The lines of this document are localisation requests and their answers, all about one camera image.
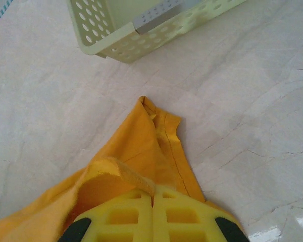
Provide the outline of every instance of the plastic laundry basket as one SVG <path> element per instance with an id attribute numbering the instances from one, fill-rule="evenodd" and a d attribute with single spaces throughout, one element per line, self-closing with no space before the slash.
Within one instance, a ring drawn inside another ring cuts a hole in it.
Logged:
<path id="1" fill-rule="evenodd" d="M 67 0 L 80 49 L 131 63 L 246 0 Z"/>

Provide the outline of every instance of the marble floor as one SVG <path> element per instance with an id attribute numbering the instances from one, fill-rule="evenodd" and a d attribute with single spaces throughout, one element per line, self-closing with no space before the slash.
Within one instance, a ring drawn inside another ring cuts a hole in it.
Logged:
<path id="1" fill-rule="evenodd" d="M 183 118 L 206 197 L 303 242 L 303 0 L 248 0 L 131 65 L 83 54 L 65 1 L 0 20 L 0 218 L 82 168 L 140 95 Z"/>

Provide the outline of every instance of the black rubber edge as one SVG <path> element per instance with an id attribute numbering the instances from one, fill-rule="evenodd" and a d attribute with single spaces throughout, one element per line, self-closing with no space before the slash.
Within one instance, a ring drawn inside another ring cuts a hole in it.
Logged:
<path id="1" fill-rule="evenodd" d="M 239 226 L 226 218 L 216 218 L 216 223 L 221 229 L 227 242 L 249 242 Z"/>
<path id="2" fill-rule="evenodd" d="M 82 218 L 72 223 L 65 230 L 58 242 L 81 242 L 90 224 L 91 219 L 89 218 Z"/>

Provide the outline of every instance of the basket hole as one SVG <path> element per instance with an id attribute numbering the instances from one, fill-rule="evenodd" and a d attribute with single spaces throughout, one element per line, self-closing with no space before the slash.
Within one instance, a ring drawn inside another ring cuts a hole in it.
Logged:
<path id="1" fill-rule="evenodd" d="M 92 24 L 93 26 L 95 26 L 95 22 L 92 19 L 89 19 L 90 24 Z"/>
<path id="2" fill-rule="evenodd" d="M 138 223 L 138 210 L 134 208 L 114 209 L 107 218 L 107 224 Z"/>
<path id="3" fill-rule="evenodd" d="M 135 36 L 131 37 L 132 40 L 137 40 L 139 38 L 140 38 L 139 35 L 135 35 Z"/>
<path id="4" fill-rule="evenodd" d="M 202 5 L 202 6 L 201 6 L 201 7 L 199 7 L 198 9 L 199 9 L 199 10 L 203 10 L 203 9 L 205 9 L 205 8 L 206 8 L 206 6 L 207 6 L 207 5 Z"/>
<path id="5" fill-rule="evenodd" d="M 170 230 L 170 242 L 206 242 L 206 236 L 200 230 Z"/>
<path id="6" fill-rule="evenodd" d="M 89 14 L 89 15 L 92 15 L 91 11 L 89 9 L 86 9 L 86 12 Z"/>
<path id="7" fill-rule="evenodd" d="M 83 14 L 79 13 L 79 15 L 80 15 L 81 19 L 85 20 L 85 16 Z"/>
<path id="8" fill-rule="evenodd" d="M 217 9 L 219 9 L 220 7 L 221 7 L 221 4 L 215 6 L 215 7 L 214 7 L 214 10 L 217 10 Z"/>
<path id="9" fill-rule="evenodd" d="M 89 28 L 85 24 L 82 24 L 82 26 L 86 31 L 89 31 Z"/>
<path id="10" fill-rule="evenodd" d="M 96 37 L 99 36 L 99 34 L 98 34 L 94 29 L 92 30 L 92 32 L 93 32 L 93 34 L 94 34 Z"/>
<path id="11" fill-rule="evenodd" d="M 81 4 L 79 4 L 78 2 L 76 2 L 75 4 L 76 4 L 76 6 L 77 6 L 79 9 L 82 9 L 82 5 L 81 5 Z"/>
<path id="12" fill-rule="evenodd" d="M 165 32 L 167 30 L 168 30 L 168 27 L 164 27 L 164 28 L 161 29 L 161 32 Z"/>
<path id="13" fill-rule="evenodd" d="M 100 234 L 98 236 L 99 242 L 133 242 L 132 233 L 110 233 L 110 234 Z"/>
<path id="14" fill-rule="evenodd" d="M 89 41 L 90 43 L 92 43 L 92 39 L 89 36 L 86 36 L 87 41 Z"/>

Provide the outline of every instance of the yellow cloth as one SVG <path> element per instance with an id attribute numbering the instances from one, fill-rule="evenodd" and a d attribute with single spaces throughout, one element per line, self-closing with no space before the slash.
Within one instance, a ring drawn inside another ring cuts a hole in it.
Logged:
<path id="1" fill-rule="evenodd" d="M 162 184 L 205 202 L 176 136 L 179 123 L 140 97 L 86 168 L 0 220 L 0 241 L 56 242 L 79 214 L 133 188 L 153 195 Z"/>

